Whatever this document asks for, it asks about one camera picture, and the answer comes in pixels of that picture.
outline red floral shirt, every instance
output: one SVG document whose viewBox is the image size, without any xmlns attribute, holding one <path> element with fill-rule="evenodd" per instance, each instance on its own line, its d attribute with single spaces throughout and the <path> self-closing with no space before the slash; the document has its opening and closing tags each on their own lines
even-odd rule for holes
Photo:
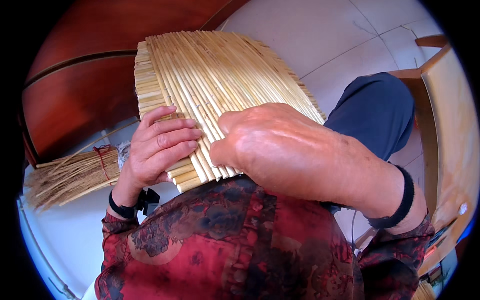
<svg viewBox="0 0 480 300">
<path fill-rule="evenodd" d="M 434 234 L 428 217 L 380 230 L 357 260 L 319 203 L 265 191 L 246 176 L 211 182 L 139 225 L 107 213 L 99 299 L 410 299 Z"/>
</svg>

